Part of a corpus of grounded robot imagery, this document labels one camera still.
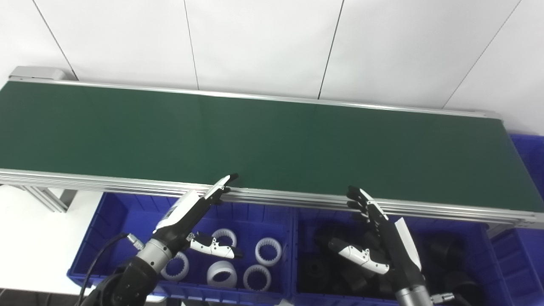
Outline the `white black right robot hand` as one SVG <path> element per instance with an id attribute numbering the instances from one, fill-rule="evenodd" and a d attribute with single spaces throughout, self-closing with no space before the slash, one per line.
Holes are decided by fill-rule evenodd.
<path id="1" fill-rule="evenodd" d="M 357 209 L 377 235 L 385 259 L 380 261 L 369 248 L 338 238 L 329 240 L 329 249 L 363 269 L 388 276 L 399 304 L 431 305 L 419 254 L 404 219 L 391 221 L 378 202 L 359 187 L 349 186 L 346 196 L 348 207 Z"/>

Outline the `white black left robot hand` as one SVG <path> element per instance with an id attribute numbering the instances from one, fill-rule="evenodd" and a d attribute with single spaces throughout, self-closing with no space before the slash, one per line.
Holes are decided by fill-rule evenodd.
<path id="1" fill-rule="evenodd" d="M 230 191 L 229 183 L 237 178 L 237 173 L 224 176 L 203 195 L 189 190 L 167 211 L 157 224 L 151 240 L 159 243 L 159 249 L 167 254 L 168 259 L 173 259 L 186 249 L 225 259 L 244 257 L 243 250 L 220 243 L 212 235 L 193 233 L 194 227 L 210 208 L 221 203 L 221 197 Z"/>

